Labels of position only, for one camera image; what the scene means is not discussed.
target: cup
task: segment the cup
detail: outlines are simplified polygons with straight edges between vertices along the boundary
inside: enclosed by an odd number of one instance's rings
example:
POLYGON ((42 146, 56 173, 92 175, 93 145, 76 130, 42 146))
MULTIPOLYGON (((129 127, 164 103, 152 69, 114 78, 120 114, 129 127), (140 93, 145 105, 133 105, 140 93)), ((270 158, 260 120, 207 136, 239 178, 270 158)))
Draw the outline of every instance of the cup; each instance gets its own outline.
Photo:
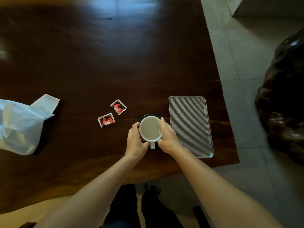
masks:
POLYGON ((150 142, 150 148, 155 149, 155 142, 162 137, 161 120, 155 116, 144 118, 139 125, 139 134, 147 142, 150 142))

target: ribbed tray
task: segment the ribbed tray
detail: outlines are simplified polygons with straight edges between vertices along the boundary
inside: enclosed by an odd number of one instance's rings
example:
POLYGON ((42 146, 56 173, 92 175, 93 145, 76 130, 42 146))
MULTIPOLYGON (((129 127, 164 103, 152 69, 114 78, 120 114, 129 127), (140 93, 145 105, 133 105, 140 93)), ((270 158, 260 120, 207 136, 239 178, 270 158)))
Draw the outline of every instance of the ribbed tray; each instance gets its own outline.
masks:
POLYGON ((170 124, 180 143, 197 158, 214 155, 206 100, 202 96, 169 97, 170 124))

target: glossy brown wood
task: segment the glossy brown wood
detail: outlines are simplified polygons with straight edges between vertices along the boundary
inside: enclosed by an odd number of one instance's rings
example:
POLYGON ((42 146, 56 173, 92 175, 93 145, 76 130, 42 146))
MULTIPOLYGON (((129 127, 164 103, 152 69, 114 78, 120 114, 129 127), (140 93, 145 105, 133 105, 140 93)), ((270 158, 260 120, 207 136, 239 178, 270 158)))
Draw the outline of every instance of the glossy brown wood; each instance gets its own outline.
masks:
MULTIPOLYGON (((200 0, 99 0, 82 5, 0 7, 0 96, 31 104, 60 98, 38 149, 0 151, 0 212, 70 195, 123 156, 142 115, 169 122, 168 98, 204 96, 215 155, 211 167, 239 162, 200 0), (127 110, 118 116, 110 104, 127 110), (97 117, 116 123, 101 128, 97 117)), ((125 183, 181 173, 148 150, 125 183)))

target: black coaster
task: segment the black coaster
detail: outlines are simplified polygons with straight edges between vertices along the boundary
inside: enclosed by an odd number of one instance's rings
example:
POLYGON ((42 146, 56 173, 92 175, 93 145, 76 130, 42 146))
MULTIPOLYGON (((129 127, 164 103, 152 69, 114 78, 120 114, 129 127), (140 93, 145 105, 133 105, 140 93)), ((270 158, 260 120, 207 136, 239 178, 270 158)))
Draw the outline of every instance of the black coaster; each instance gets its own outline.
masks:
MULTIPOLYGON (((156 114, 146 114, 146 115, 142 116, 138 120, 138 122, 141 122, 144 118, 149 117, 149 116, 154 116, 154 117, 157 117, 157 118, 161 119, 161 116, 159 116, 159 115, 156 115, 156 114)), ((160 149, 157 142, 155 142, 155 149, 160 149)))

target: forearm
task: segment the forearm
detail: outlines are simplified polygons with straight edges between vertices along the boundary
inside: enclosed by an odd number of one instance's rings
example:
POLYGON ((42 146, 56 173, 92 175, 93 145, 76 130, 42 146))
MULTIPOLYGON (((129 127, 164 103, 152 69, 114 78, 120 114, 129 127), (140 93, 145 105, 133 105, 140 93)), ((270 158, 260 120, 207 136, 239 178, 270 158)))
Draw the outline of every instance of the forearm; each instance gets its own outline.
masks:
POLYGON ((258 202, 226 181, 189 150, 180 148, 173 157, 216 227, 282 227, 258 202))
POLYGON ((124 156, 107 171, 48 214, 35 228, 98 227, 138 158, 124 156))

